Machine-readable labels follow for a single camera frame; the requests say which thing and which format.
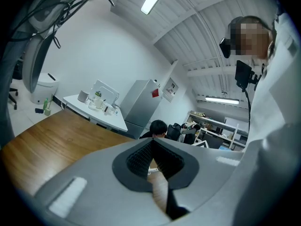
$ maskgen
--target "white countertop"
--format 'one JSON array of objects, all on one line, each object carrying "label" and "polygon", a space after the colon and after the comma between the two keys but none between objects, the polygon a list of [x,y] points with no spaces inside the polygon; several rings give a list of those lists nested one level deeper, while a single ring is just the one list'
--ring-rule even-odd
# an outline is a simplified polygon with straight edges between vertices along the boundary
[{"label": "white countertop", "polygon": [[78,95],[67,96],[67,97],[64,97],[63,100],[67,103],[67,106],[71,105],[71,106],[75,107],[77,110],[90,116],[92,119],[94,119],[100,123],[103,123],[105,125],[108,125],[109,127],[112,127],[114,129],[127,132],[127,126],[124,122],[124,119],[122,117],[119,107],[117,107],[117,109],[116,109],[118,111],[117,115],[114,115],[111,113],[108,115],[105,115],[102,110],[99,110],[99,109],[91,110],[90,108],[88,108],[90,100],[88,100],[84,103],[84,102],[79,101],[77,99],[77,97],[78,97]]}]

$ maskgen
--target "refrigerator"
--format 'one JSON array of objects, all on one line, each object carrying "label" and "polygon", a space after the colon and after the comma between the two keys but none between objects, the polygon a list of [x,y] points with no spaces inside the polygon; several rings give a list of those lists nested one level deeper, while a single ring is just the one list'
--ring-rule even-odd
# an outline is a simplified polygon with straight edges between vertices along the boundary
[{"label": "refrigerator", "polygon": [[152,97],[152,93],[156,89],[158,86],[153,80],[136,81],[133,84],[120,104],[120,110],[127,125],[127,132],[120,131],[119,134],[139,139],[162,100],[163,93],[160,93],[158,97]]}]

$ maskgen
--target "gray floor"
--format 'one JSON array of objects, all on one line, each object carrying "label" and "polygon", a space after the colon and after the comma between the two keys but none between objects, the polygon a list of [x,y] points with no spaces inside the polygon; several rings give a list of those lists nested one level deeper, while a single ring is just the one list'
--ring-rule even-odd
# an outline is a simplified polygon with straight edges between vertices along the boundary
[{"label": "gray floor", "polygon": [[[34,124],[47,118],[47,116],[35,113],[35,108],[42,109],[43,105],[37,105],[30,101],[31,94],[25,88],[23,81],[13,80],[10,87],[18,89],[19,92],[18,96],[15,95],[15,92],[10,93],[17,101],[17,110],[14,110],[14,103],[11,100],[8,100],[8,111],[14,134],[17,136]],[[53,115],[54,113],[59,112],[61,107],[52,102],[50,109],[51,115]]]}]

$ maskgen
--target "green bottle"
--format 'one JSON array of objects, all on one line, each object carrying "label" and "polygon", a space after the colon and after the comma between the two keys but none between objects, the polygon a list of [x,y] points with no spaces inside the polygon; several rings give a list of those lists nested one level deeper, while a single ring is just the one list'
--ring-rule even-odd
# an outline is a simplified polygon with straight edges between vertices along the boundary
[{"label": "green bottle", "polygon": [[43,110],[46,110],[47,105],[48,105],[48,98],[46,98],[46,100],[44,101]]}]

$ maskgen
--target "seated person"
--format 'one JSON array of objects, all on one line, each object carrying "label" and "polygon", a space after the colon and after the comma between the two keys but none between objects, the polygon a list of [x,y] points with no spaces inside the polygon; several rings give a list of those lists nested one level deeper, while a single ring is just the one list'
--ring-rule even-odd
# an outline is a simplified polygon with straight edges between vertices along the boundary
[{"label": "seated person", "polygon": [[200,125],[196,124],[193,126],[192,129],[183,131],[182,134],[186,135],[184,139],[184,143],[192,145],[196,139],[195,134],[200,129],[201,129]]},{"label": "seated person", "polygon": [[160,138],[170,139],[169,136],[166,136],[166,132],[167,132],[167,125],[165,124],[165,122],[161,120],[155,120],[150,125],[150,131],[146,132],[143,136],[140,137],[140,139],[147,138],[147,137],[152,137],[152,138],[160,137]]}]

